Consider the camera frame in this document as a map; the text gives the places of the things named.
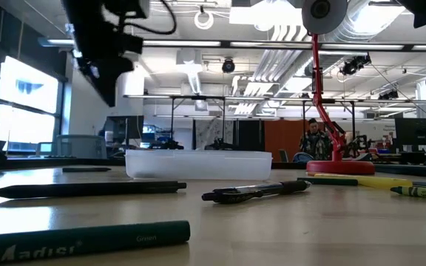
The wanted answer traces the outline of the person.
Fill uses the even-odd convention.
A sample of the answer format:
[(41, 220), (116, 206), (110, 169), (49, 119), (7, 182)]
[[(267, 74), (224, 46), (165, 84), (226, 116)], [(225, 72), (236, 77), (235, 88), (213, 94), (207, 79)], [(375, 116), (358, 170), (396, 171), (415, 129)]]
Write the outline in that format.
[(302, 136), (300, 151), (311, 155), (315, 160), (331, 159), (332, 141), (320, 130), (315, 118), (308, 121), (308, 131)]

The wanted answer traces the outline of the dark green pencil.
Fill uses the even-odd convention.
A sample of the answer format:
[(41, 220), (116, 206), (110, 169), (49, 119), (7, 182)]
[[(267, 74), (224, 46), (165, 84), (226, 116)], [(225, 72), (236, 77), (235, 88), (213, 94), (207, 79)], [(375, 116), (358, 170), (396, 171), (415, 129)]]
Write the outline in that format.
[(299, 177), (297, 180), (302, 180), (311, 183), (312, 185), (343, 185), (343, 186), (358, 186), (359, 183), (354, 179), (331, 179), (331, 178), (305, 178)]

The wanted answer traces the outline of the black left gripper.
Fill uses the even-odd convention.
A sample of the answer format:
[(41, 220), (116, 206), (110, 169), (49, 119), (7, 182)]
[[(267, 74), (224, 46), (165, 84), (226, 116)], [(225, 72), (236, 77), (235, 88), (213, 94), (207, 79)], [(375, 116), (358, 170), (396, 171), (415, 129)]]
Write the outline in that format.
[[(143, 17), (141, 0), (61, 0), (72, 25), (75, 47), (84, 64), (118, 59), (126, 51), (142, 53), (143, 39), (124, 32), (128, 13)], [(81, 73), (108, 107), (116, 106), (118, 79), (132, 69), (106, 69), (96, 76), (92, 70)]]

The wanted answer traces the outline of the clear plastic supply box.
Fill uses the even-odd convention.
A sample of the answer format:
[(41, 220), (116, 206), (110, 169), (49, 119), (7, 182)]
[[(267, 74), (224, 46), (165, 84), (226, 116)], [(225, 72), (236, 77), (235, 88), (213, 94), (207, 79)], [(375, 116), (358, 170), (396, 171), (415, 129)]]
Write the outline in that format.
[(131, 178), (176, 180), (267, 180), (272, 154), (264, 151), (128, 150)]

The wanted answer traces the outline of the black clear mechanical pencil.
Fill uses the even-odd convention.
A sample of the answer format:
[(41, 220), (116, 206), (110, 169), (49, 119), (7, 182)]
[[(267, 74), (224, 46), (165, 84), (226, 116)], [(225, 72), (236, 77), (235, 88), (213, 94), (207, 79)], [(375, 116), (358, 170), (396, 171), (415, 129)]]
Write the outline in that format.
[(249, 185), (230, 188), (217, 188), (201, 196), (203, 201), (211, 201), (219, 204), (237, 204), (253, 198), (261, 198), (272, 195), (289, 195), (305, 191), (311, 186), (309, 181), (296, 180), (263, 185)]

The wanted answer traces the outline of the orange partition wall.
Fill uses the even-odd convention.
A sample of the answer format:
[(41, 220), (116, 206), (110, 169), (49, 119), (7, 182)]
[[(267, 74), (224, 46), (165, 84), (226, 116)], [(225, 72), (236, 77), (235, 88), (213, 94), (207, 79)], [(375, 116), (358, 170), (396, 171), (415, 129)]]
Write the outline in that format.
[(274, 162), (281, 162), (280, 151), (286, 151), (288, 161), (300, 151), (302, 136), (308, 131), (308, 120), (276, 120), (265, 122), (265, 149)]

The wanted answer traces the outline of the yellow-green crayon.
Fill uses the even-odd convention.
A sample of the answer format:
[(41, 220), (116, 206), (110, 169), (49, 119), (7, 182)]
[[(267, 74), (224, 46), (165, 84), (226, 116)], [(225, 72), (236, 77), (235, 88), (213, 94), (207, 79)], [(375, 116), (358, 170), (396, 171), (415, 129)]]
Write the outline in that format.
[(397, 187), (390, 188), (390, 190), (394, 193), (409, 196), (409, 197), (426, 198), (426, 187), (397, 186)]

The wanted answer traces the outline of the dark computer monitor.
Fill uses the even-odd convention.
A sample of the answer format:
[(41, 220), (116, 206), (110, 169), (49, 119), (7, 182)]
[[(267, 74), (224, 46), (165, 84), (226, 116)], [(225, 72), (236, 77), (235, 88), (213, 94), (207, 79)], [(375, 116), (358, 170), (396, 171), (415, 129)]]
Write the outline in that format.
[(103, 127), (105, 141), (122, 146), (139, 145), (143, 136), (143, 115), (109, 116)]
[(407, 151), (417, 151), (426, 148), (426, 118), (396, 118), (396, 144), (398, 148)]

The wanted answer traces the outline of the dark green Madisi crayon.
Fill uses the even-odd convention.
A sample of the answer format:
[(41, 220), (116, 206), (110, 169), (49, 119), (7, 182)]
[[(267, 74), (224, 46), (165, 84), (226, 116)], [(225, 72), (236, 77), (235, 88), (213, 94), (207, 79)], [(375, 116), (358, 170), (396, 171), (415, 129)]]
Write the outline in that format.
[(0, 263), (54, 259), (188, 242), (186, 220), (0, 234)]

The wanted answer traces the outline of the yellow highlighter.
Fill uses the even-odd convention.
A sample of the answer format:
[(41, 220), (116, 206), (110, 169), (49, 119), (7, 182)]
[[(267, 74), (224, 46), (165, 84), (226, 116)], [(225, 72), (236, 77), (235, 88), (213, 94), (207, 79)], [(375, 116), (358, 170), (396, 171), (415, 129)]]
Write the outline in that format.
[(325, 178), (325, 179), (348, 179), (356, 180), (359, 185), (370, 188), (387, 189), (397, 186), (412, 187), (413, 182), (406, 179), (391, 178), (391, 177), (375, 177), (363, 175), (345, 175), (345, 174), (324, 174), (324, 173), (308, 173), (310, 177)]

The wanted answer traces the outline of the long ceiling light bar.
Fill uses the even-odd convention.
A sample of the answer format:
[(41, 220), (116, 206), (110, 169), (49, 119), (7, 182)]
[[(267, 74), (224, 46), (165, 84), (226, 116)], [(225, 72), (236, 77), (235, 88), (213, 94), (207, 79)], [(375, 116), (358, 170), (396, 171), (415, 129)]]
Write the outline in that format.
[[(212, 49), (243, 49), (243, 50), (311, 50), (310, 41), (227, 41), (227, 40), (177, 40), (177, 39), (145, 39), (142, 42), (128, 39), (120, 44), (112, 41), (91, 41), (83, 46), (84, 50), (138, 51), (145, 48), (212, 48)], [(357, 51), (357, 52), (426, 52), (426, 44), (399, 43), (338, 43), (319, 42), (322, 51)]]

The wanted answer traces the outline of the long black pen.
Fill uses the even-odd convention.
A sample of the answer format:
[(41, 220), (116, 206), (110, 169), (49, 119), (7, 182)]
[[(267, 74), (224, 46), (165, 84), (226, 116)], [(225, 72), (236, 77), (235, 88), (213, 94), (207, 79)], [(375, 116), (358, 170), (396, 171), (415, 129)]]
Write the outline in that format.
[(47, 185), (12, 185), (0, 188), (0, 197), (19, 200), (32, 198), (96, 197), (124, 194), (165, 194), (187, 188), (177, 181), (63, 183)]

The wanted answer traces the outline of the silver ventilation duct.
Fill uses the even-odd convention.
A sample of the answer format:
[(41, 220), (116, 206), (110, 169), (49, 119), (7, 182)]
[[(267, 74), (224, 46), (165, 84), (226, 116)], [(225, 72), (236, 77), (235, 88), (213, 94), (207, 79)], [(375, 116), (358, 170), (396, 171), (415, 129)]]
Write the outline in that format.
[(321, 35), (323, 42), (369, 42), (402, 13), (405, 8), (394, 0), (348, 0), (342, 23)]

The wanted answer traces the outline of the short black marker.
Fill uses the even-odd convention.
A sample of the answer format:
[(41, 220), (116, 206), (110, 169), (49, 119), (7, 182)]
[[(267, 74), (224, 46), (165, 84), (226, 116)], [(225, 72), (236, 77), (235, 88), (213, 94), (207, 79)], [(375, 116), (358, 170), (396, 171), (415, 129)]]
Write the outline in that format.
[(111, 168), (106, 167), (85, 167), (85, 168), (73, 168), (66, 167), (62, 168), (63, 173), (88, 173), (88, 172), (108, 172), (111, 171)]

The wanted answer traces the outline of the red desk lamp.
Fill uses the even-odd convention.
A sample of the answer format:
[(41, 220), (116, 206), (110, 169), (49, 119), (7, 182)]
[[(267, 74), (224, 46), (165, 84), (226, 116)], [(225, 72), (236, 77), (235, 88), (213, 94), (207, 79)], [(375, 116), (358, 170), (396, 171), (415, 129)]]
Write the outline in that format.
[(312, 174), (349, 174), (370, 175), (375, 173), (374, 164), (369, 161), (344, 160), (342, 152), (345, 150), (345, 132), (330, 119), (323, 107), (323, 82), (320, 67), (319, 38), (335, 30), (343, 21), (348, 9), (347, 0), (305, 0), (302, 6), (302, 23), (311, 36), (313, 56), (312, 102), (320, 118), (331, 134), (333, 150), (330, 160), (312, 160), (307, 162), (307, 172)]

